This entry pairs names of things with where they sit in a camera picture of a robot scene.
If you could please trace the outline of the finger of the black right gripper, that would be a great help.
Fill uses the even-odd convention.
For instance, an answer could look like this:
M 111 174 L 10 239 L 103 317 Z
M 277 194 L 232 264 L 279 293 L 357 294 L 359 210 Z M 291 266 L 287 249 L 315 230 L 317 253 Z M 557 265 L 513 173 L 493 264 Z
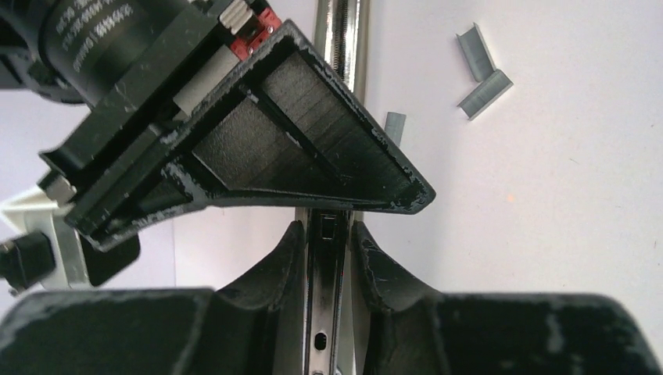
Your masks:
M 149 125 L 67 222 L 105 251 L 210 206 L 414 215 L 434 199 L 433 186 L 287 20 L 190 116 Z

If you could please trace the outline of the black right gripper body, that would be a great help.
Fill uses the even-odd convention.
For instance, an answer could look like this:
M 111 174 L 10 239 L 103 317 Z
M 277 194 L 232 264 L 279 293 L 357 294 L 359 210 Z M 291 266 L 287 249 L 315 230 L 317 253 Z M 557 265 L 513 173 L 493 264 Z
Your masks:
M 267 1 L 4 1 L 1 87 L 89 108 L 46 181 L 282 179 Z

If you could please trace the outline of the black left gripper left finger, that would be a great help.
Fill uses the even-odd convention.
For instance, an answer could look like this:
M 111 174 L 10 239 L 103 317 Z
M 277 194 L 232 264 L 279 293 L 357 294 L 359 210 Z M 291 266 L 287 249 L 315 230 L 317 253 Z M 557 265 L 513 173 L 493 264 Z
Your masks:
M 301 374 L 299 221 L 226 287 L 54 291 L 1 324 L 4 374 Z

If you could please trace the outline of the silver staple strip piece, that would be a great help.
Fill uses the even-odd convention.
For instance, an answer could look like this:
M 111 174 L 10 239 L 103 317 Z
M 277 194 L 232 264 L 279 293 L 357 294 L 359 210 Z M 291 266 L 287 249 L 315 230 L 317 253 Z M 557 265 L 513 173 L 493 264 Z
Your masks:
M 385 118 L 385 132 L 393 143 L 400 146 L 407 116 L 400 112 L 387 112 Z

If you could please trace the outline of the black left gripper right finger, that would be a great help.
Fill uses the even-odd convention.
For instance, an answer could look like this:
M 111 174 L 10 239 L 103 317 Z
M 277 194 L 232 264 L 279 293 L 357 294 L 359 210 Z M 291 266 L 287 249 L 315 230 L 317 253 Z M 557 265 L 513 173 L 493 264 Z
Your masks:
M 636 321 L 604 295 L 444 293 L 353 227 L 369 316 L 363 374 L 659 374 Z

